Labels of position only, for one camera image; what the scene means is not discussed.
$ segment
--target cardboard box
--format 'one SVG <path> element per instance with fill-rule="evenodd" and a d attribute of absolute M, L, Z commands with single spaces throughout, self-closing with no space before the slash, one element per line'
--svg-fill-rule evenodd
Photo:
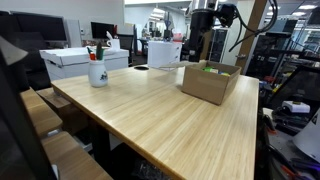
<path fill-rule="evenodd" d="M 39 90 L 37 93 L 61 118 L 63 130 L 73 135 L 88 126 L 88 116 L 68 100 L 57 95 L 52 88 Z"/>
<path fill-rule="evenodd" d="M 203 71 L 205 67 L 217 68 L 219 71 L 229 73 L 230 76 L 205 72 Z M 236 86 L 240 71 L 240 67 L 210 61 L 200 61 L 197 64 L 187 65 L 183 77 L 182 91 L 221 105 Z"/>

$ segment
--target robotic arm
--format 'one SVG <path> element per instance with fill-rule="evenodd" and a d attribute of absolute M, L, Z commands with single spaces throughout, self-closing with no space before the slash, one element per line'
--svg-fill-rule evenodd
<path fill-rule="evenodd" d="M 266 32 L 269 29 L 271 29 L 271 27 L 274 25 L 276 21 L 278 15 L 278 8 L 276 0 L 269 0 L 269 2 L 274 12 L 270 24 L 268 24 L 266 27 L 262 29 L 252 30 L 243 22 L 239 14 L 239 11 L 235 5 L 223 4 L 218 7 L 218 0 L 193 0 L 185 12 L 185 16 L 191 16 L 189 61 L 199 62 L 204 42 L 203 35 L 204 33 L 210 31 L 212 26 L 214 26 L 215 18 L 218 18 L 218 20 L 221 23 L 221 26 L 223 27 L 230 27 L 233 23 L 233 20 L 239 18 L 241 22 L 240 31 L 234 47 L 253 35 L 256 36 L 259 33 Z M 244 26 L 247 30 L 251 31 L 252 34 L 239 41 L 242 26 Z"/>

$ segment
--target ceiling light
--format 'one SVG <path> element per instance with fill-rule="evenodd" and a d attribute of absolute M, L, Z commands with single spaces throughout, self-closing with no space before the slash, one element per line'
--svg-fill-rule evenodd
<path fill-rule="evenodd" d="M 152 17 L 163 18 L 163 15 L 160 14 L 151 14 Z"/>
<path fill-rule="evenodd" d="M 294 16 L 303 16 L 305 14 L 306 13 L 304 13 L 304 12 L 294 12 L 294 13 L 292 13 L 292 15 L 294 15 Z"/>
<path fill-rule="evenodd" d="M 154 17 L 149 17 L 149 19 L 156 20 L 156 21 L 160 21 L 159 18 L 154 18 Z"/>
<path fill-rule="evenodd" d="M 158 9 L 158 8 L 154 8 L 154 9 L 153 9 L 153 12 L 155 12 L 155 13 L 162 13 L 162 14 L 164 14 L 164 13 L 165 13 L 165 11 L 164 11 L 164 10 L 162 10 L 162 9 Z"/>
<path fill-rule="evenodd" d="M 278 6 L 278 9 L 281 9 L 281 7 L 280 7 L 280 6 Z M 272 7 L 271 7 L 271 6 L 269 6 L 269 10 L 272 10 Z"/>
<path fill-rule="evenodd" d="M 303 5 L 303 6 L 300 6 L 299 9 L 314 9 L 316 7 L 317 6 L 315 5 Z"/>

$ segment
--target open cardboard box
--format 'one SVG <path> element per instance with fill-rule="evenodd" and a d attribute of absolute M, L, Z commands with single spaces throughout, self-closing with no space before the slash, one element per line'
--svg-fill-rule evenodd
<path fill-rule="evenodd" d="M 182 92 L 200 99 L 221 105 L 233 91 L 237 84 L 241 68 L 211 61 L 201 60 L 199 63 L 180 62 L 161 67 L 184 67 Z M 214 67 L 219 71 L 227 72 L 230 76 L 224 76 L 203 70 L 205 67 Z"/>

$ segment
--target wire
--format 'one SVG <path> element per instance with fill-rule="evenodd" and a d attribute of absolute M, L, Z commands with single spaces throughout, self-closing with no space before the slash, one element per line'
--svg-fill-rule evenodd
<path fill-rule="evenodd" d="M 257 29 L 257 30 L 252 30 L 248 27 L 248 25 L 246 25 L 239 13 L 239 10 L 238 8 L 235 6 L 235 12 L 236 12 L 236 17 L 239 18 L 239 21 L 240 21 L 240 30 L 239 30 L 239 34 L 238 34 L 238 38 L 237 38 L 237 41 L 235 42 L 235 44 L 229 49 L 229 52 L 231 52 L 236 46 L 238 46 L 240 43 L 242 43 L 243 41 L 249 39 L 250 37 L 252 36 L 257 36 L 259 35 L 260 33 L 263 33 L 263 32 L 267 32 L 268 30 L 270 30 L 273 25 L 275 24 L 276 20 L 277 20 L 277 16 L 278 16 L 278 3 L 277 3 L 277 0 L 269 0 L 269 3 L 272 7 L 272 12 L 273 12 L 273 16 L 269 22 L 268 25 L 266 25 L 265 27 L 263 27 L 262 29 Z M 240 38 L 240 35 L 241 35 L 241 31 L 242 31 L 242 26 L 244 28 L 246 28 L 248 31 L 252 32 L 252 34 L 246 36 L 245 38 L 241 39 L 239 41 L 239 38 Z"/>

